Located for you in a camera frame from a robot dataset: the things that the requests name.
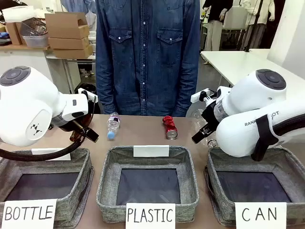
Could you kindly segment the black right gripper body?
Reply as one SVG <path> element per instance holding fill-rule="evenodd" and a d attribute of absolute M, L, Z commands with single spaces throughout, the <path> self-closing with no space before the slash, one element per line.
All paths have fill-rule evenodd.
<path fill-rule="evenodd" d="M 201 114 L 203 119 L 206 121 L 206 124 L 203 126 L 204 130 L 215 131 L 219 125 L 219 121 L 216 119 L 214 114 L 215 105 L 216 102 L 212 102 L 204 109 Z"/>

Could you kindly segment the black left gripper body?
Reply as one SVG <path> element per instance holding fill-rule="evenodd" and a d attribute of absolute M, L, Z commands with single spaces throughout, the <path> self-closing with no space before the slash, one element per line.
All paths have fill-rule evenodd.
<path fill-rule="evenodd" d="M 83 134 L 85 128 L 81 122 L 85 117 L 86 114 L 84 112 L 75 112 L 72 113 L 72 120 L 66 121 L 62 118 L 61 115 L 58 115 L 52 119 L 52 124 L 65 132 L 75 131 L 78 134 Z"/>

